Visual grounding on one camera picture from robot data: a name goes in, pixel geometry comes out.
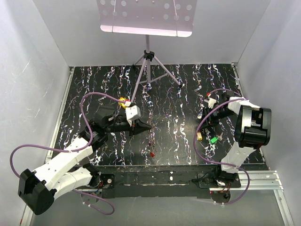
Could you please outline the yellow tag key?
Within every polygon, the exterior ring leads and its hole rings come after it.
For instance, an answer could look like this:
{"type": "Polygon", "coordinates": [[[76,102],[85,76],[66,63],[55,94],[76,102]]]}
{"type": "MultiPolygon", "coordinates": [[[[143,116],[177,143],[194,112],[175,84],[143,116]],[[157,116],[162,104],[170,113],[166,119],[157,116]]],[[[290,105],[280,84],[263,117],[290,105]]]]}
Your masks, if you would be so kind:
{"type": "Polygon", "coordinates": [[[197,139],[198,139],[199,141],[202,141],[203,137],[202,137],[201,132],[197,132],[197,139]]]}

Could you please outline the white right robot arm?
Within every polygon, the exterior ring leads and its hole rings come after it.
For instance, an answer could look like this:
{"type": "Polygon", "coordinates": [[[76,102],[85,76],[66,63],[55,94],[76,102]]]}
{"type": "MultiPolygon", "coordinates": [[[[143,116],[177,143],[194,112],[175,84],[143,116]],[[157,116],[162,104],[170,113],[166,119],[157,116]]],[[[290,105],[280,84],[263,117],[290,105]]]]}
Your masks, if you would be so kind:
{"type": "Polygon", "coordinates": [[[224,187],[238,183],[238,168],[251,153],[269,143],[271,133],[271,109],[254,105],[244,97],[238,97],[235,92],[228,90],[222,95],[224,100],[222,106],[210,114],[218,106],[218,101],[210,96],[211,94],[208,93],[205,100],[207,107],[203,110],[206,120],[204,126],[200,128],[214,127],[220,119],[236,115],[235,142],[213,171],[197,175],[200,188],[224,187]]]}

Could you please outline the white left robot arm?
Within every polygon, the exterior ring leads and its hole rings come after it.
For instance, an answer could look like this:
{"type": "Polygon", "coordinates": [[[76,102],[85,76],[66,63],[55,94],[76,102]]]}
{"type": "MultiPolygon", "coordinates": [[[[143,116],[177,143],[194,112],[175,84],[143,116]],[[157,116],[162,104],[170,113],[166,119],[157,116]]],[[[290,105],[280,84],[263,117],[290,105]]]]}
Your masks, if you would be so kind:
{"type": "Polygon", "coordinates": [[[102,176],[89,163],[74,172],[70,170],[104,145],[110,133],[127,131],[133,136],[151,130],[151,125],[140,117],[140,108],[137,106],[127,107],[124,114],[116,114],[112,106],[102,106],[65,153],[59,153],[34,171],[25,169],[20,174],[19,197],[35,215],[40,215],[69,191],[81,186],[96,188],[100,183],[107,184],[108,176],[102,176]]]}

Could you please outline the metal key ring disc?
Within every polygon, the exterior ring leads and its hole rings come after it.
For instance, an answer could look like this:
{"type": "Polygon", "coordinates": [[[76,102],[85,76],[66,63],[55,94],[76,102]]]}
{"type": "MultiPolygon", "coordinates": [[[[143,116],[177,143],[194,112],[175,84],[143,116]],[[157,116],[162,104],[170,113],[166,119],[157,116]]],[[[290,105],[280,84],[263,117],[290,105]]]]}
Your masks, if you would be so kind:
{"type": "Polygon", "coordinates": [[[150,148],[150,153],[153,152],[156,154],[157,150],[155,144],[155,131],[153,127],[149,130],[149,148],[150,148]]]}

